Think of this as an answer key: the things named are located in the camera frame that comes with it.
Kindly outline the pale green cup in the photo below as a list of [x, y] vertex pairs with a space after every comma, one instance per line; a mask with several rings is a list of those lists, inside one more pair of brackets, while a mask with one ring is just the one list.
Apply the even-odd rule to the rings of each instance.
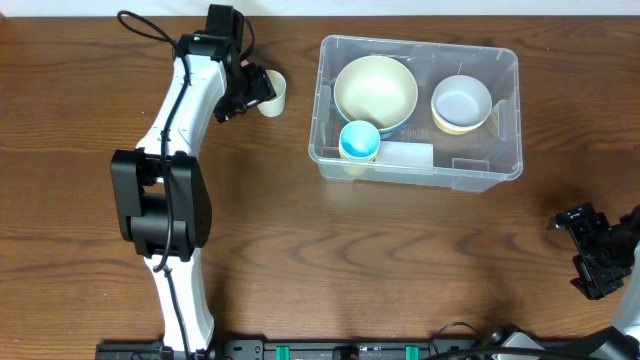
[[276, 96], [269, 101], [259, 104], [258, 110], [262, 115], [273, 118], [281, 115], [284, 111], [287, 83], [284, 76], [275, 70], [267, 70], [266, 73], [275, 90]]

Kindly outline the blue cup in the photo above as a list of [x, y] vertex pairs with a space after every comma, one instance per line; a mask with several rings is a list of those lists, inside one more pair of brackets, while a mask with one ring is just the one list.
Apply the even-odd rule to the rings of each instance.
[[355, 156], [367, 156], [378, 153], [380, 144], [381, 136], [376, 128], [370, 123], [357, 120], [342, 128], [338, 147]]

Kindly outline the beige large bowl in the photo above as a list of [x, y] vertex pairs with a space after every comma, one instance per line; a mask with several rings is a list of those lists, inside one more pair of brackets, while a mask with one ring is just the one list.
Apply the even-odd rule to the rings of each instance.
[[396, 59], [360, 57], [338, 74], [333, 100], [341, 120], [373, 124], [382, 137], [400, 130], [412, 117], [419, 90], [411, 71]]

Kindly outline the yellow small bowl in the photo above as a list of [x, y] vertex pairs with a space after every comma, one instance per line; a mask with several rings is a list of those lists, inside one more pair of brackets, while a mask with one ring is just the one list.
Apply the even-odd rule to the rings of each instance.
[[462, 135], [466, 134], [472, 130], [475, 130], [479, 127], [479, 124], [471, 125], [471, 126], [458, 126], [453, 125], [447, 122], [443, 117], [441, 117], [437, 112], [432, 114], [433, 121], [435, 125], [442, 130], [443, 132], [451, 135]]

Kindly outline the white small bowl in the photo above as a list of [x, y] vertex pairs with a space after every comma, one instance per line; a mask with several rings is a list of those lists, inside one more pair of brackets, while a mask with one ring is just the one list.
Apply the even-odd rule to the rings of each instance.
[[431, 102], [435, 125], [448, 134], [461, 135], [482, 126], [491, 114], [489, 102], [472, 98], [439, 98]]

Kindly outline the grey small bowl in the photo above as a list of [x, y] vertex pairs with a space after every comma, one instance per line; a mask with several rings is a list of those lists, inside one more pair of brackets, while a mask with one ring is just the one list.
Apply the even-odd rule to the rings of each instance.
[[487, 87], [467, 75], [445, 78], [435, 87], [431, 97], [434, 121], [456, 133], [480, 127], [492, 108], [493, 100]]

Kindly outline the yellow cup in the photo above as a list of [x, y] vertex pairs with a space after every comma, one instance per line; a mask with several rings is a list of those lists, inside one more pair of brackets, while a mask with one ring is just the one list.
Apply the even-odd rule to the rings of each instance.
[[371, 167], [371, 163], [369, 161], [355, 161], [352, 159], [348, 159], [345, 161], [343, 165], [343, 169], [347, 175], [353, 177], [359, 177], [367, 172], [367, 170]]
[[367, 155], [367, 156], [355, 156], [355, 155], [352, 155], [352, 154], [348, 153], [342, 147], [339, 148], [339, 154], [340, 154], [340, 157], [342, 159], [345, 159], [345, 160], [366, 161], [366, 162], [373, 162], [376, 159], [376, 156], [377, 156], [376, 152], [374, 152], [374, 153], [372, 153], [370, 155]]

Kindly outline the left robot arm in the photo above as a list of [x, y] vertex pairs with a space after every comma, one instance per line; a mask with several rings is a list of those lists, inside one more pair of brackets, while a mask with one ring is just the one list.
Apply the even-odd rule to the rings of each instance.
[[253, 30], [232, 6], [212, 4], [204, 29], [173, 39], [147, 18], [149, 38], [172, 48], [173, 75], [151, 128], [132, 150], [115, 151], [110, 173], [120, 232], [152, 273], [164, 318], [151, 347], [100, 345], [99, 358], [214, 359], [215, 320], [206, 300], [202, 249], [212, 206], [199, 165], [211, 120], [225, 123], [275, 99], [264, 67], [249, 62]]

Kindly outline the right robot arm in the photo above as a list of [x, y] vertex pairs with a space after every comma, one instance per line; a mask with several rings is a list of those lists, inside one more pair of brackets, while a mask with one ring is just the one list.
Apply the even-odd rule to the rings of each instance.
[[613, 318], [603, 328], [574, 338], [540, 338], [515, 325], [483, 339], [487, 359], [637, 359], [639, 357], [639, 209], [616, 222], [590, 203], [559, 212], [550, 227], [563, 229], [576, 254], [571, 280], [586, 299], [602, 300], [623, 290]]

